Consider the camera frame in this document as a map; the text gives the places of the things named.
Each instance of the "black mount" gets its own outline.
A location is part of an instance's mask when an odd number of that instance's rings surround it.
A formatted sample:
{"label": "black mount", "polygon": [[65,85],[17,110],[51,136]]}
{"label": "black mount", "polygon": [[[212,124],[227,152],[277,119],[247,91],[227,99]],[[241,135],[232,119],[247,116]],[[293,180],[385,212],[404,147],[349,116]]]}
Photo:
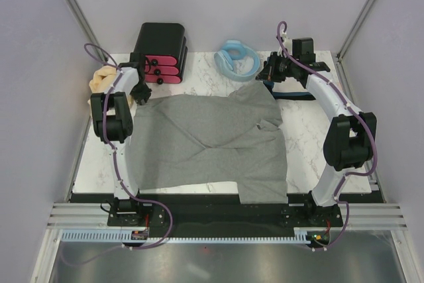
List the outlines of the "black mount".
{"label": "black mount", "polygon": [[303,94],[299,94],[299,92],[295,93],[282,93],[282,92],[274,92],[274,82],[263,81],[263,84],[268,89],[268,91],[272,94],[274,99],[288,99],[291,101],[315,101],[315,97],[309,92],[305,92]]}
{"label": "black mount", "polygon": [[[330,72],[324,62],[316,62],[313,51],[312,38],[293,39],[292,56],[302,64],[315,71]],[[271,52],[268,61],[264,62],[264,69],[256,76],[257,80],[269,82],[284,82],[286,78],[295,78],[303,87],[306,87],[309,72],[294,64],[289,58]]]}
{"label": "black mount", "polygon": [[137,69],[138,83],[133,87],[130,92],[130,95],[139,105],[144,105],[145,103],[147,103],[148,99],[152,95],[152,90],[144,82],[144,79],[146,78],[144,73],[146,68],[146,56],[139,52],[131,52],[130,61],[119,64],[119,67],[130,67]]}
{"label": "black mount", "polygon": [[[96,136],[103,138],[103,108],[105,106],[106,94],[91,94],[91,114],[93,116],[93,128]],[[125,92],[112,93],[109,96],[107,109],[115,108],[115,115],[106,116],[106,134],[110,141],[119,141],[121,143],[133,133],[133,118],[131,117],[128,106],[127,95]]]}
{"label": "black mount", "polygon": [[[376,138],[377,118],[373,113],[360,112],[359,116]],[[370,139],[364,127],[354,117],[339,115],[331,121],[323,147],[327,163],[337,172],[344,168],[361,167],[373,156]]]}
{"label": "black mount", "polygon": [[[300,196],[297,205],[241,204],[238,196],[143,194],[143,199],[166,204],[174,217],[171,237],[289,237],[296,227],[341,227],[339,207],[317,207],[311,192]],[[144,227],[150,236],[161,237],[169,226],[169,216],[158,205],[132,199],[114,199],[107,225]]]}

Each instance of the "metal floor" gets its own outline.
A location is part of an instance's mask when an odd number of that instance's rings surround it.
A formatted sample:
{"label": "metal floor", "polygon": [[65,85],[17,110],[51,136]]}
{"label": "metal floor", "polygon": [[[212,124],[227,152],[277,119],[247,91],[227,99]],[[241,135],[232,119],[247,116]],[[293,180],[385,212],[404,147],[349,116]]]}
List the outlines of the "metal floor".
{"label": "metal floor", "polygon": [[[81,262],[109,243],[61,243],[69,262]],[[327,252],[293,245],[167,244],[119,249],[71,268],[57,261],[51,282],[405,282],[390,232],[347,232]]]}

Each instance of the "white cable tray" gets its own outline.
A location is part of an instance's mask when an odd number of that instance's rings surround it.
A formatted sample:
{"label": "white cable tray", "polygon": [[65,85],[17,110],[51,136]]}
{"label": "white cable tray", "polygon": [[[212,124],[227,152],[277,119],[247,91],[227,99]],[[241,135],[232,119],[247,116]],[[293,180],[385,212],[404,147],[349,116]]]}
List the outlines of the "white cable tray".
{"label": "white cable tray", "polygon": [[[160,238],[148,238],[147,241],[132,238],[132,230],[112,229],[68,229],[63,230],[63,242],[98,242],[98,243],[153,243]],[[295,231],[294,237],[257,237],[257,238],[169,238],[167,243],[274,243],[274,244],[309,244],[306,231]]]}

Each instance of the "cable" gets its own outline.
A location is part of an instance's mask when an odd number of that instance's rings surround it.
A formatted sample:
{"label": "cable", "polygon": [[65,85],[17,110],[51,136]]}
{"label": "cable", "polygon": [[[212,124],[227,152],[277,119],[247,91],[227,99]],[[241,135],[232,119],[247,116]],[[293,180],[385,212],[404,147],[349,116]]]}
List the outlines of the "cable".
{"label": "cable", "polygon": [[340,183],[336,187],[336,190],[335,190],[333,195],[334,195],[335,201],[338,204],[342,203],[342,204],[346,205],[346,219],[344,221],[344,225],[343,225],[343,228],[341,229],[341,232],[339,233],[339,235],[337,236],[337,238],[333,242],[330,242],[326,247],[313,249],[313,251],[322,251],[322,250],[326,251],[327,248],[332,247],[341,238],[343,233],[346,231],[346,227],[347,227],[348,221],[349,221],[349,215],[350,215],[349,202],[339,201],[338,199],[336,199],[336,198],[338,198],[337,196],[339,194],[339,191],[341,190],[343,184],[345,183],[347,176],[369,176],[376,170],[377,161],[378,161],[377,147],[376,147],[376,142],[374,140],[374,137],[372,136],[370,128],[365,123],[365,121],[361,118],[361,116],[359,116],[359,114],[356,114],[355,111],[350,107],[350,103],[346,100],[346,98],[344,97],[342,92],[338,89],[338,87],[333,82],[330,82],[325,76],[323,76],[319,72],[316,72],[315,70],[305,66],[304,64],[300,63],[293,56],[291,56],[289,54],[289,52],[287,51],[286,47],[283,44],[283,40],[282,40],[282,37],[281,37],[281,26],[282,25],[284,25],[284,31],[283,32],[286,33],[286,31],[287,31],[287,22],[280,21],[278,23],[278,26],[277,26],[277,40],[278,40],[278,43],[280,43],[281,49],[284,52],[284,54],[286,55],[286,57],[289,58],[297,66],[308,71],[310,74],[313,74],[314,76],[317,76],[318,78],[322,79],[326,84],[328,84],[336,92],[336,94],[340,97],[341,101],[343,102],[344,106],[346,107],[346,109],[358,120],[358,122],[362,125],[362,127],[364,127],[364,130],[365,130],[365,132],[366,132],[366,134],[367,134],[367,136],[370,140],[372,152],[374,154],[374,160],[372,162],[372,167],[369,171],[367,171],[367,172],[347,172],[346,174],[344,174]]}
{"label": "cable", "polygon": [[324,245],[323,243],[319,242],[318,240],[313,240],[313,242],[317,243],[318,245],[321,245],[322,247],[327,248],[327,245]]}
{"label": "cable", "polygon": [[[92,46],[94,48],[99,49],[102,53],[104,53],[104,55],[106,55],[106,57],[108,57],[113,62],[113,64],[110,64],[108,62],[104,62],[104,61],[101,61],[100,59],[98,59],[96,56],[94,56],[87,49],[88,46]],[[121,68],[118,66],[118,63],[115,61],[115,59],[106,50],[104,50],[104,49],[100,48],[99,46],[97,46],[95,44],[92,44],[92,43],[86,43],[86,44],[84,44],[84,49],[88,53],[88,55],[91,56],[94,60],[102,63],[104,66],[112,66],[113,68],[117,69],[117,72],[119,73],[119,75],[117,76],[117,78],[115,79],[115,81],[111,84],[111,87],[107,91],[106,97],[105,97],[105,104],[104,104],[104,107],[103,107],[103,139],[112,148],[112,151],[113,151],[113,167],[115,169],[115,173],[117,175],[117,179],[118,179],[118,181],[119,181],[122,189],[124,190],[124,192],[131,199],[133,199],[135,201],[138,201],[138,202],[141,202],[141,203],[153,203],[155,205],[161,206],[162,208],[164,208],[166,210],[166,212],[170,216],[170,225],[168,227],[168,230],[166,231],[165,235],[160,240],[156,241],[155,243],[152,243],[151,245],[143,245],[141,247],[133,247],[132,249],[134,249],[134,250],[145,250],[145,249],[151,249],[151,248],[157,247],[162,242],[164,242],[166,240],[166,238],[168,237],[168,235],[171,233],[172,225],[174,224],[174,218],[172,217],[172,213],[171,213],[170,209],[166,205],[164,205],[162,202],[160,202],[160,201],[140,199],[140,198],[137,198],[136,196],[134,196],[132,193],[130,193],[130,191],[128,190],[128,188],[124,185],[124,182],[123,182],[123,180],[121,178],[121,175],[119,174],[118,162],[117,162],[117,148],[107,138],[107,133],[106,133],[107,102],[109,100],[109,96],[110,96],[113,88],[118,84],[119,80],[122,78],[123,73],[121,71]]]}
{"label": "cable", "polygon": [[151,71],[151,69],[152,69],[152,64],[150,63],[150,60],[147,57],[146,57],[146,61],[147,61],[147,65],[148,65],[148,71],[147,71],[147,73],[149,73]]}
{"label": "cable", "polygon": [[331,222],[327,219],[327,230],[325,230],[324,235],[326,235],[327,233],[330,233],[330,229],[331,229]]}
{"label": "cable", "polygon": [[111,205],[111,203],[110,203],[110,202],[108,202],[107,200],[104,200],[102,203],[100,203],[100,209],[102,209],[104,212],[107,212],[108,214],[110,214],[110,213],[111,213],[111,211],[110,211],[110,210],[107,210],[106,208],[104,208],[104,207],[103,207],[103,203],[104,203],[104,202],[108,203],[108,204],[109,204],[109,206],[110,206],[110,207],[112,207],[112,205]]}
{"label": "cable", "polygon": [[117,250],[117,249],[120,249],[120,248],[122,248],[123,247],[123,245],[115,245],[114,247],[111,247],[111,248],[109,248],[109,249],[106,249],[106,250],[104,250],[102,253],[99,253],[98,255],[95,255],[95,256],[93,256],[93,257],[91,257],[91,258],[89,258],[88,260],[85,260],[85,261],[83,261],[83,262],[79,262],[79,263],[72,263],[72,262],[69,262],[69,261],[67,261],[66,259],[65,259],[65,257],[64,257],[64,254],[63,254],[63,247],[60,249],[60,260],[62,260],[62,262],[65,264],[65,265],[67,265],[67,266],[71,266],[72,268],[77,268],[77,267],[80,267],[80,266],[83,266],[83,265],[86,265],[87,263],[90,263],[91,261],[94,261],[95,259],[97,259],[97,258],[99,258],[99,257],[101,257],[101,256],[103,256],[103,255],[105,255],[105,254],[107,254],[107,253],[109,253],[109,252],[112,252],[112,251],[115,251],[115,250]]}

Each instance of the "metal frame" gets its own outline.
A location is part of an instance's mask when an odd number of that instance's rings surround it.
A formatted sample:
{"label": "metal frame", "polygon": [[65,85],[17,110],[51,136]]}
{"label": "metal frame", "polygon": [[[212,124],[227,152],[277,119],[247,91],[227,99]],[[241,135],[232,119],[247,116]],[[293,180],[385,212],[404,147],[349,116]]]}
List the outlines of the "metal frame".
{"label": "metal frame", "polygon": [[[68,3],[68,6],[71,9],[71,12],[74,14],[74,17],[76,18],[79,26],[81,27],[81,30],[84,32],[87,39],[90,41],[90,43],[93,43],[99,46],[99,41],[97,41],[97,38],[93,30],[91,29],[87,18],[85,17],[83,11],[78,5],[78,2],[76,0],[66,0],[66,2]],[[105,60],[105,56],[100,50],[95,48],[94,52],[99,59]]]}
{"label": "metal frame", "polygon": [[[340,204],[342,216],[346,207]],[[55,203],[47,223],[47,229],[121,229],[107,226],[108,214],[100,210],[98,203]],[[139,230],[139,227],[123,229]],[[300,228],[320,231],[325,228]],[[348,230],[406,230],[400,206],[395,203],[351,203]]]}
{"label": "metal frame", "polygon": [[78,150],[77,156],[74,159],[74,163],[72,164],[72,174],[68,178],[67,187],[65,188],[66,189],[65,196],[64,196],[65,202],[68,202],[72,195],[72,188],[74,187],[74,183],[78,174],[78,169],[80,168],[81,158],[84,152],[85,142],[87,140],[90,125],[91,125],[91,117],[88,115],[87,124],[85,126],[83,134],[81,135],[81,142],[79,143],[81,146]]}
{"label": "metal frame", "polygon": [[[87,38],[94,44],[99,44],[92,29],[89,26],[80,6],[76,0],[66,0],[72,13],[75,15],[81,29]],[[344,92],[347,97],[354,101],[352,91],[346,78],[345,70],[341,64],[347,50],[352,41],[362,27],[365,19],[369,15],[376,0],[366,0],[361,9],[354,25],[348,33],[343,45],[337,54],[333,55],[335,66],[339,79],[341,81]],[[78,153],[75,162],[75,171],[78,170],[79,158],[83,147]],[[74,183],[75,171],[73,173],[70,190]],[[378,176],[374,174],[370,177],[372,190],[378,189]],[[70,190],[67,193],[66,200],[69,199]],[[357,203],[350,205],[350,219],[347,231],[373,231],[373,230],[389,230],[392,232],[393,240],[396,246],[397,255],[405,278],[408,283],[424,282],[423,275],[419,271],[419,267],[415,262],[417,259],[407,231],[406,222],[401,213],[401,209],[397,204],[390,203]],[[342,215],[346,214],[346,208],[341,205]],[[42,243],[42,248],[38,254],[38,259],[32,275],[31,282],[48,282],[54,266],[54,260],[58,253],[58,245],[62,237],[64,229],[121,229],[107,226],[108,215],[99,209],[96,203],[56,203],[52,209],[51,216],[48,220],[47,230]],[[322,229],[302,228],[300,230],[317,231]]]}
{"label": "metal frame", "polygon": [[365,19],[369,15],[369,13],[370,13],[370,11],[373,8],[375,3],[376,3],[376,0],[366,0],[365,1],[364,6],[362,7],[361,11],[359,12],[358,17],[356,18],[351,30],[349,31],[346,39],[343,42],[341,49],[339,50],[339,53],[337,54],[337,57],[339,58],[340,61],[346,55],[346,52],[349,49],[350,45],[352,44],[353,39],[355,38],[359,29],[362,27],[362,24],[364,23]]}

